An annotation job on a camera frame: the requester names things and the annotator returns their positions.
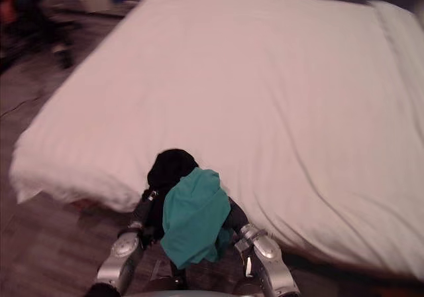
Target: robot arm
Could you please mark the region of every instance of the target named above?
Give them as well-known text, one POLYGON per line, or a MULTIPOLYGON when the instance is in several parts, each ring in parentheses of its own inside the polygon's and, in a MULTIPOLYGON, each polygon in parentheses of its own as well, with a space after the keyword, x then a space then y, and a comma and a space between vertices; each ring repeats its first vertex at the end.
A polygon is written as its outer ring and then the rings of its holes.
POLYGON ((292 274, 282 259, 281 249, 265 230, 246 224, 235 245, 246 270, 246 276, 257 276, 265 297, 300 296, 292 274))
MULTIPOLYGON (((85 297, 121 297, 127 291, 135 268, 145 248, 142 236, 145 222, 157 196, 153 191, 146 201, 140 201, 127 229, 122 231, 112 246, 109 257, 100 266, 95 284, 85 297)), ((289 269, 283 263, 277 243, 265 230, 249 224, 241 208, 230 199, 231 212, 224 222, 240 236, 235 245, 243 259, 246 275, 260 279, 265 297, 299 296, 299 289, 289 269)))
POLYGON ((138 203, 130 225, 119 233, 109 257, 97 272, 95 284, 85 297, 120 297, 127 291, 143 255, 144 224, 156 196, 157 192, 152 191, 146 201, 138 203))

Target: bed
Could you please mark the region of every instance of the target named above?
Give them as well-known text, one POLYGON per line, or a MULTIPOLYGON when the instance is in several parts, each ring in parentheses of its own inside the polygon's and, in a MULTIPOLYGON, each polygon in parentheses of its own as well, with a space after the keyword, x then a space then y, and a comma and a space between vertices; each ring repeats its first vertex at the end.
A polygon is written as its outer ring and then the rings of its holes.
POLYGON ((16 143, 19 202, 130 211, 190 152, 287 251, 424 280, 424 32, 381 1, 142 0, 16 143))

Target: person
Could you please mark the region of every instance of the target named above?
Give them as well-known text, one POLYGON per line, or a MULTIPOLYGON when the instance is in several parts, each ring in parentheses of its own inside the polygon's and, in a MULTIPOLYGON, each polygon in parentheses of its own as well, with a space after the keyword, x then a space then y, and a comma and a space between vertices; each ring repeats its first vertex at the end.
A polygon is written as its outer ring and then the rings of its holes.
POLYGON ((53 54, 59 56, 63 63, 64 58, 69 58, 64 67, 69 67, 70 53, 64 44, 58 27, 51 21, 40 8, 42 0, 1 0, 0 17, 2 25, 11 27, 18 21, 30 23, 33 30, 37 30, 41 39, 50 45, 53 54))

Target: white box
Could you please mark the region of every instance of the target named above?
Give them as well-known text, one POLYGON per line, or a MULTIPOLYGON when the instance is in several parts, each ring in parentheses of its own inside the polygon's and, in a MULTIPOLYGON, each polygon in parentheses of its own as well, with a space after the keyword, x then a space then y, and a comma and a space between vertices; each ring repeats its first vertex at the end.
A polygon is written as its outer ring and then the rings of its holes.
POLYGON ((106 11, 111 9, 112 0, 80 0, 88 13, 106 11))

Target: gray wood floor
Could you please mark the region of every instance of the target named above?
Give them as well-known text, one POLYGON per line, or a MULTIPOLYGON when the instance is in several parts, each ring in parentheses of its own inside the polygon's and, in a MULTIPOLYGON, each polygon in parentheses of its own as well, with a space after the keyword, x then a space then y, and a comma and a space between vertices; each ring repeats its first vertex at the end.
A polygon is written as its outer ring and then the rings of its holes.
MULTIPOLYGON (((119 20, 94 16, 76 18, 83 24, 83 28, 72 35, 72 52, 78 65, 119 20)), ((0 79, 2 296, 82 296, 91 285, 97 267, 108 255, 118 230, 127 223, 126 215, 99 208, 80 213, 43 194, 16 204, 7 176, 13 145, 71 72, 72 69, 61 70, 45 50, 25 56, 0 79)), ((231 292, 242 277, 238 257, 229 249, 219 263, 203 262, 190 267, 191 288, 231 292)), ((154 269, 157 276, 170 273, 168 259, 159 245, 146 252, 129 293, 140 292, 154 275, 154 269)), ((293 275, 303 297, 374 296, 367 284, 301 269, 293 270, 293 275)))

